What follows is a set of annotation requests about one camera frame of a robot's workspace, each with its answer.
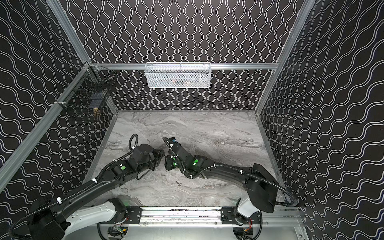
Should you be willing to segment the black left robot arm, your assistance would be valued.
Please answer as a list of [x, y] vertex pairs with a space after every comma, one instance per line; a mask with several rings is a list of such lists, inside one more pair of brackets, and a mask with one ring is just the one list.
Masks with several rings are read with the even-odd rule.
[[102, 194], [139, 180], [159, 166], [165, 152], [148, 144], [138, 144], [133, 134], [129, 152], [105, 165], [100, 173], [80, 187], [50, 200], [37, 202], [35, 207], [12, 223], [9, 237], [15, 240], [61, 240], [73, 226], [72, 214]]

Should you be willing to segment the brass object in basket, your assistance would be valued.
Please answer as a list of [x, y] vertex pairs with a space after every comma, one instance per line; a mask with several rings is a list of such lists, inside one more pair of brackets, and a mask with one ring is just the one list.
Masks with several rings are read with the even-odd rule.
[[93, 116], [95, 118], [99, 117], [100, 116], [100, 110], [99, 108], [93, 108]]

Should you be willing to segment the white mesh wall basket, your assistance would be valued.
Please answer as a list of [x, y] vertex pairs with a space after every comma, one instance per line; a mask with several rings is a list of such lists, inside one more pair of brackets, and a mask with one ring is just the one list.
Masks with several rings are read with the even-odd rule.
[[207, 89], [211, 86], [209, 62], [149, 62], [145, 77], [152, 89]]

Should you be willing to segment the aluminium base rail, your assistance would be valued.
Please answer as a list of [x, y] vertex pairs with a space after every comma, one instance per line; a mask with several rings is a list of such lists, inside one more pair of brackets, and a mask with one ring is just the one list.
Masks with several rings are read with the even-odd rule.
[[128, 226], [135, 227], [253, 227], [261, 212], [243, 217], [235, 207], [128, 207]]

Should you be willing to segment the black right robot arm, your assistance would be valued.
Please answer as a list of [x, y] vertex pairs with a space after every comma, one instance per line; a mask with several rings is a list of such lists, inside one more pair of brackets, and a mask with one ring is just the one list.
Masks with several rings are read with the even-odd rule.
[[297, 198], [260, 164], [252, 167], [236, 167], [223, 164], [205, 156], [190, 154], [175, 138], [163, 137], [169, 149], [166, 170], [179, 169], [188, 179], [215, 179], [243, 188], [248, 194], [246, 205], [265, 212], [273, 213], [275, 206], [295, 207]]

